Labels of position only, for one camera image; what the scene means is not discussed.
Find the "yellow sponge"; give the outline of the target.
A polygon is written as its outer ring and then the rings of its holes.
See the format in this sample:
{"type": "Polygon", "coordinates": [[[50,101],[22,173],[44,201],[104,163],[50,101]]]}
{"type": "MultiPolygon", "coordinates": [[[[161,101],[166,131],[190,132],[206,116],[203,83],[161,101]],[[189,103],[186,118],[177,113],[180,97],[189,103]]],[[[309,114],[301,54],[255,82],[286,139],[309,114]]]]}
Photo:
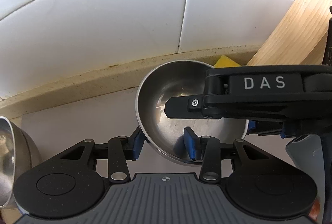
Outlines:
{"type": "Polygon", "coordinates": [[[233,68],[233,67],[238,67],[240,64],[237,62],[233,61],[229,57],[222,55],[218,61],[214,64],[215,68],[233,68]]]}

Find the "wooden knife block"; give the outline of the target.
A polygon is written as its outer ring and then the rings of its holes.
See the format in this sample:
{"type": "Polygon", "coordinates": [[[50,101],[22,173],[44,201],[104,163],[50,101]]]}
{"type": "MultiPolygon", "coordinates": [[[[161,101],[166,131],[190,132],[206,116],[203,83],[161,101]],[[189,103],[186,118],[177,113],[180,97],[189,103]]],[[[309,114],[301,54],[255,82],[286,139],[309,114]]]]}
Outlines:
{"type": "Polygon", "coordinates": [[[295,0],[248,65],[320,65],[331,0],[295,0]]]}

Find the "large steel bowl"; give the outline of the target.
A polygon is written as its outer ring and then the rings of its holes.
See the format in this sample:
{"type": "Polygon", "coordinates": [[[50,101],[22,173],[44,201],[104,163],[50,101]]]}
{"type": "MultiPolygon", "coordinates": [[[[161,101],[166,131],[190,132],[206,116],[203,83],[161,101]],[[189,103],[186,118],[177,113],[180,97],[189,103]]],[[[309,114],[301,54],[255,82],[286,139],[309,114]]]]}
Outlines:
{"type": "Polygon", "coordinates": [[[199,165],[191,160],[183,143],[183,130],[191,129],[197,136],[218,138],[232,144],[244,138],[248,120],[173,119],[166,115],[166,103],[172,97],[200,95],[204,92],[205,74],[212,66],[200,61],[176,60],[155,67],[140,83],[136,94],[136,117],[150,146],[161,156],[183,165],[199,165]]]}

